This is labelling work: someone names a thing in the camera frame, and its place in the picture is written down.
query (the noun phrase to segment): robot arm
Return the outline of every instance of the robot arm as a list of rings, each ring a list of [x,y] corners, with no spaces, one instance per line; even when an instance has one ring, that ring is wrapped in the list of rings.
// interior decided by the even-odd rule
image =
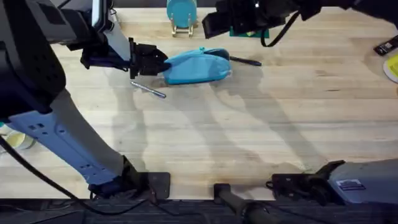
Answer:
[[[101,62],[106,61],[113,67],[110,59],[116,58],[135,72],[143,70],[142,64],[125,61],[121,51],[108,45],[114,36],[121,37],[116,25],[109,26],[112,21],[106,19],[100,23],[101,19],[97,19],[94,27],[90,27],[86,16],[85,12],[72,9],[58,10],[46,0],[0,1],[0,101],[3,105],[0,119],[32,136],[70,164],[97,195],[109,197],[127,190],[145,191],[149,185],[156,191],[161,182],[164,186],[160,187],[157,197],[167,198],[170,174],[137,172],[85,121],[65,89],[65,73],[49,43],[65,44],[73,50],[81,48],[82,58],[89,50],[88,65],[96,62],[93,58],[102,57]],[[140,45],[132,39],[126,39],[124,44],[126,42],[127,49],[131,49],[129,54],[140,59],[141,55],[137,54]],[[152,179],[158,182],[149,183]]]
[[[271,44],[266,45],[264,36],[261,43],[264,47],[272,47],[284,36],[294,21],[301,16],[303,21],[317,15],[322,7],[353,8],[373,17],[385,19],[398,27],[396,1],[391,0],[221,0],[216,3],[217,12],[208,14],[202,21],[205,37],[229,32],[235,34],[252,31],[264,31],[286,24],[281,33]]]

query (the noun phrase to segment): wire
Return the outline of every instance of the wire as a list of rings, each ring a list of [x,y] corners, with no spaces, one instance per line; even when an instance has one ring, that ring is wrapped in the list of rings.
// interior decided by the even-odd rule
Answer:
[[[300,15],[300,12],[296,12],[295,14],[293,14],[293,16],[286,23],[286,25],[281,30],[281,32],[278,34],[278,36],[276,36],[275,39],[269,45],[266,44],[266,40],[265,40],[265,32],[266,32],[266,30],[263,29],[261,31],[261,45],[264,46],[264,47],[273,47],[273,46],[275,46],[275,44],[278,44],[278,42],[283,38],[283,36],[290,29],[290,27],[293,25],[293,23],[296,21],[296,19],[299,17],[299,15]]]
[[[61,4],[59,4],[58,6],[57,6],[57,8],[58,9],[61,9],[61,8],[63,8],[66,4],[68,4],[70,1],[72,1],[72,0],[64,0]]]
[[[326,221],[326,220],[322,220],[322,219],[319,219],[319,218],[315,218],[315,217],[312,217],[312,216],[310,216],[310,215],[304,215],[304,214],[300,214],[300,213],[295,213],[295,212],[290,211],[289,209],[281,208],[281,207],[279,207],[279,206],[277,206],[277,205],[273,205],[273,204],[271,204],[271,203],[269,203],[269,202],[261,202],[261,203],[263,203],[264,206],[270,206],[271,208],[277,209],[277,210],[279,210],[279,211],[281,211],[281,212],[288,213],[288,214],[290,214],[290,215],[295,215],[295,216],[297,216],[297,217],[306,218],[306,219],[308,219],[308,220],[312,220],[312,221],[315,221],[315,222],[318,222],[318,223],[323,223],[323,224],[335,224],[335,223],[333,223],[333,222],[329,222],[329,221]]]
[[[79,199],[78,197],[73,195],[67,189],[65,189],[62,186],[58,185],[53,180],[49,179],[46,175],[44,175],[43,173],[38,171],[35,167],[33,167],[30,163],[28,163],[21,155],[19,155],[18,152],[15,151],[15,149],[12,148],[8,144],[8,142],[6,142],[6,140],[4,140],[4,138],[2,138],[1,136],[0,136],[0,146],[2,146],[4,148],[4,150],[6,150],[8,152],[8,154],[10,154],[10,156],[12,156],[20,165],[25,167],[29,172],[31,172],[32,174],[34,174],[36,177],[38,177],[39,179],[43,180],[44,182],[48,183],[50,186],[52,186],[53,188],[57,189],[61,193],[63,193],[66,196],[70,197],[72,200],[74,200],[76,203],[81,205],[83,208],[85,208],[85,209],[87,209],[87,210],[89,210],[89,211],[91,211],[93,213],[97,213],[99,215],[107,215],[107,216],[121,215],[121,214],[129,212],[129,211],[135,209],[136,207],[142,205],[143,203],[147,202],[147,200],[142,200],[142,201],[138,202],[137,204],[131,206],[130,208],[125,209],[125,210],[120,211],[120,212],[103,212],[103,211],[97,210],[97,209],[87,205],[84,201],[82,201],[81,199]]]
[[[14,210],[20,211],[20,212],[43,212],[43,211],[58,211],[58,210],[63,210],[66,208],[69,208],[72,206],[73,203],[70,203],[68,205],[59,207],[59,208],[45,208],[45,209],[39,209],[39,210],[31,210],[31,209],[26,209],[26,208],[21,208],[17,207],[14,205],[0,205],[0,207],[7,207],[7,208],[12,208]]]
[[[158,210],[160,210],[170,216],[173,216],[173,217],[201,216],[201,217],[203,217],[203,219],[206,221],[207,224],[211,224],[209,218],[204,213],[200,213],[200,212],[173,213],[173,212],[168,211],[165,208],[162,208],[160,205],[157,205],[156,203],[151,202],[151,204]]]

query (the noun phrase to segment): black cable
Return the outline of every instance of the black cable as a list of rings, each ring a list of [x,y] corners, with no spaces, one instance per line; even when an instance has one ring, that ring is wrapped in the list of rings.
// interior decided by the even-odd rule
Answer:
[[[13,149],[8,142],[6,142],[6,140],[4,140],[4,138],[2,138],[0,136],[0,146],[2,146],[4,148],[4,150],[6,150],[8,152],[8,154],[10,156],[12,156],[20,165],[22,165],[23,167],[25,167],[27,170],[29,170],[31,173],[33,173],[36,177],[38,177],[39,179],[43,180],[44,182],[48,183],[50,186],[52,186],[53,188],[59,190],[61,193],[65,194],[66,196],[70,197],[72,200],[74,200],[76,203],[78,203],[79,205],[81,205],[83,208],[93,212],[93,213],[97,213],[99,215],[121,215],[123,213],[129,212],[132,209],[142,205],[143,203],[147,202],[147,200],[143,200],[133,206],[131,206],[128,209],[125,209],[123,211],[120,212],[102,212],[100,210],[97,210],[89,205],[87,205],[84,201],[82,201],[81,199],[79,199],[78,197],[76,197],[75,195],[73,195],[71,192],[69,192],[67,189],[64,189],[62,186],[58,185],[57,183],[55,183],[53,180],[49,179],[46,175],[44,175],[43,173],[41,173],[40,171],[38,171],[35,167],[33,167],[31,164],[29,164],[21,155],[18,154],[17,151],[15,151],[15,149]]]
[[[61,9],[61,8],[63,8],[66,4],[68,4],[70,1],[72,1],[72,0],[64,0],[61,4],[59,4],[58,6],[57,6],[57,8],[58,9]]]
[[[168,215],[171,215],[173,217],[201,216],[201,217],[203,217],[203,219],[206,221],[207,224],[211,224],[209,218],[204,213],[200,213],[200,212],[173,213],[173,212],[170,212],[167,209],[161,207],[160,205],[157,205],[156,203],[151,202],[151,204],[158,210],[160,210]]]
[[[261,31],[261,45],[264,46],[264,47],[273,47],[273,46],[275,46],[275,44],[278,44],[278,42],[281,40],[281,38],[283,38],[283,36],[290,29],[290,27],[293,25],[293,23],[296,21],[296,19],[299,17],[299,15],[300,15],[300,12],[296,12],[290,18],[290,20],[286,23],[286,25],[281,30],[281,32],[278,34],[278,36],[269,45],[266,44],[266,38],[265,38],[266,30],[263,29]]]
[[[333,222],[329,222],[329,221],[326,221],[326,220],[322,220],[322,219],[319,219],[319,218],[312,217],[310,215],[304,215],[304,214],[300,214],[300,213],[295,213],[295,212],[290,211],[289,209],[281,208],[281,207],[279,207],[277,205],[273,205],[273,204],[271,204],[269,202],[261,202],[261,203],[263,203],[265,206],[270,206],[271,208],[277,209],[277,210],[279,210],[281,212],[284,212],[284,213],[287,213],[287,214],[290,214],[290,215],[295,215],[297,217],[306,218],[308,220],[312,220],[312,221],[315,221],[315,222],[318,222],[318,223],[336,224],[336,223],[333,223]]]

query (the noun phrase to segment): yellow object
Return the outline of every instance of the yellow object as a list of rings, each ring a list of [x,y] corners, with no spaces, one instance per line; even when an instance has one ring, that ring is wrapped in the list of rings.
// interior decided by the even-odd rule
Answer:
[[[398,55],[384,63],[384,72],[393,82],[398,83]]]
[[[27,149],[34,143],[34,140],[30,136],[18,131],[11,131],[7,135],[6,141],[11,147],[17,150]]]
[[[24,138],[25,138],[25,134],[17,133],[17,134],[10,135],[7,138],[7,142],[8,142],[8,144],[10,144],[10,146],[16,147],[16,146],[20,146],[22,144],[22,142],[24,141]]]

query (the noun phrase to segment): wooden table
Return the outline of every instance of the wooden table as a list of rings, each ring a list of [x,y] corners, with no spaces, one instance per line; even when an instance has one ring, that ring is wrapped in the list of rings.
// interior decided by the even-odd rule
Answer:
[[[214,9],[198,9],[198,20]],[[247,198],[272,199],[262,186],[273,173],[315,172],[328,161],[398,157],[397,85],[382,72],[372,48],[394,26],[353,11],[325,9],[296,22],[274,48],[228,34],[205,40],[199,22],[192,39],[172,38],[165,9],[118,9],[124,33],[167,55],[223,47],[260,60],[233,62],[233,76],[206,84],[166,86],[160,77],[137,81],[167,94],[161,100],[133,88],[129,74],[80,63],[81,52],[54,45],[67,89],[102,138],[138,170],[169,171],[170,198],[211,198],[228,182]],[[271,31],[271,37],[280,31]],[[34,166],[79,197],[80,174],[36,144],[21,152]],[[9,155],[0,156],[0,197],[64,198]]]

